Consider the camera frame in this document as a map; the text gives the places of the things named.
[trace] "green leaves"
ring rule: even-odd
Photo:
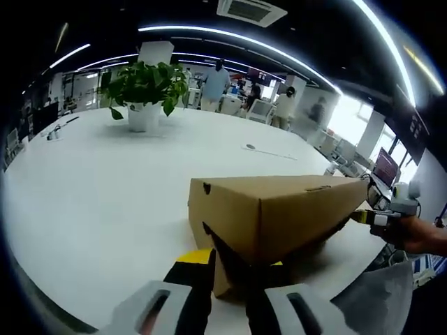
[[[123,115],[120,112],[118,112],[115,108],[113,108],[113,107],[109,107],[109,108],[110,108],[110,111],[112,112],[112,118],[114,120],[123,119]]]
[[[178,64],[171,66],[159,63],[150,66],[140,61],[123,68],[116,80],[110,82],[110,77],[110,73],[103,74],[101,92],[120,106],[132,103],[157,104],[162,101],[166,116],[173,112],[180,97],[187,106],[188,85],[182,67]],[[114,119],[123,118],[117,110],[110,109]]]

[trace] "air conditioning vent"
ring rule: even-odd
[[[217,15],[268,27],[287,12],[259,0],[219,0]]]

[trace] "human hand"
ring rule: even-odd
[[[447,246],[447,233],[432,224],[419,219],[416,216],[409,216],[399,219],[396,223],[404,231],[403,236],[398,237],[400,246],[408,253],[433,253],[444,255]],[[386,242],[395,244],[393,238],[387,234],[387,230],[376,232]]]

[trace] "round white table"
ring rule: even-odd
[[[6,171],[6,233],[29,278],[97,328],[196,249],[187,220],[192,177],[323,174],[329,166],[297,135],[227,115],[176,109],[161,117],[158,137],[130,133],[108,109],[76,116],[60,140],[37,135]],[[383,245],[349,222],[299,269],[302,280],[332,299]],[[213,298],[207,334],[249,334],[244,307]]]

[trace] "white flower pot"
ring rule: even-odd
[[[151,103],[143,106],[142,103],[132,103],[127,106],[129,113],[129,126],[131,131],[137,133],[156,133],[159,127],[161,102],[155,105]]]

